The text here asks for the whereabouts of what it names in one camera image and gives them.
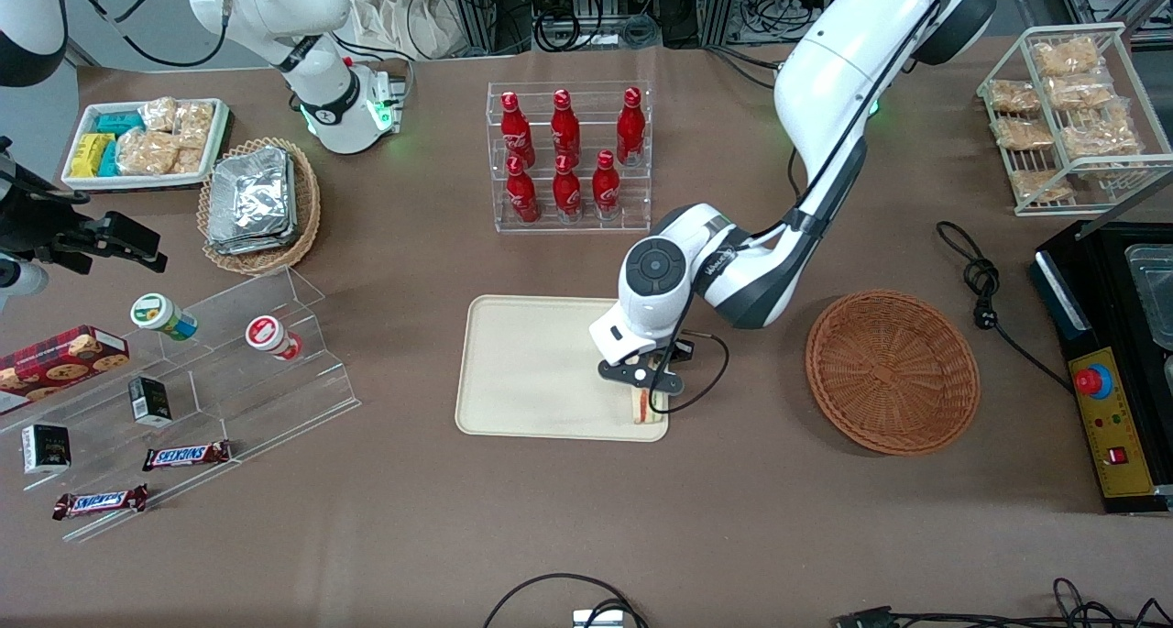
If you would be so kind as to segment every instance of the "wicker basket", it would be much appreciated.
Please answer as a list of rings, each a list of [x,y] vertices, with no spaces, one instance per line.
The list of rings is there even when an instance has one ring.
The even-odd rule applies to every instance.
[[[936,452],[969,427],[981,386],[963,336],[934,306],[896,291],[847,295],[807,339],[807,380],[827,418],[860,445]]]
[[[248,252],[245,255],[221,255],[210,245],[204,245],[204,256],[209,257],[219,268],[249,276],[264,275],[278,265],[294,265],[305,257],[313,245],[313,239],[318,236],[318,224],[321,222],[321,194],[318,190],[318,177],[310,167],[305,153],[297,148],[297,144],[287,140],[276,140],[264,136],[260,140],[249,140],[244,144],[238,144],[226,153],[224,157],[242,156],[244,153],[252,153],[260,147],[279,147],[293,156],[293,190],[297,194],[297,222],[301,228],[301,235],[289,248],[262,249],[259,252]],[[204,180],[199,189],[199,210],[196,212],[196,227],[199,234],[208,238],[208,203],[211,193],[211,175]]]

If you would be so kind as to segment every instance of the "small black box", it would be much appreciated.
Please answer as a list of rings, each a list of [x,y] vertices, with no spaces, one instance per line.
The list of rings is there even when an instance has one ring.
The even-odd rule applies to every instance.
[[[55,424],[29,424],[20,432],[25,448],[25,474],[34,472],[65,472],[73,460],[69,453],[69,431]]]
[[[135,421],[156,428],[171,424],[171,406],[167,403],[167,387],[151,378],[138,377],[130,381],[130,407]]]

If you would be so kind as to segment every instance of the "logo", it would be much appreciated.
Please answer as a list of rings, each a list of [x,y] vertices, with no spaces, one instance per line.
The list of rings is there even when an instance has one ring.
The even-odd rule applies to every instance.
[[[179,450],[164,450],[155,457],[155,465],[179,465],[198,461],[204,458],[204,452],[206,451],[208,445],[201,445],[198,447],[183,447]]]
[[[100,495],[83,495],[74,502],[74,511],[97,511],[117,507],[122,505],[122,499],[126,499],[126,491],[102,493]]]

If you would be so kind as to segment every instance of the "black machine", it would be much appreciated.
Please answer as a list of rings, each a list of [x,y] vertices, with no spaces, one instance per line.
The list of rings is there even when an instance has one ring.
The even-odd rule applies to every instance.
[[[7,155],[12,140],[0,136],[0,252],[88,274],[97,257],[122,257],[155,272],[167,269],[158,234],[107,211],[94,220],[73,208],[89,202],[75,190],[57,190]]]
[[[1110,513],[1173,512],[1173,224],[1073,223],[1031,277],[1071,371]]]

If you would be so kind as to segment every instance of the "yellow control panel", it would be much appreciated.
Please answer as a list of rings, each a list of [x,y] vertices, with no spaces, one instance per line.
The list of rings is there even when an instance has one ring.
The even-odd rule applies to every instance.
[[[1096,459],[1105,498],[1152,495],[1153,480],[1137,438],[1132,411],[1120,387],[1112,349],[1100,349],[1067,363],[1084,431]]]

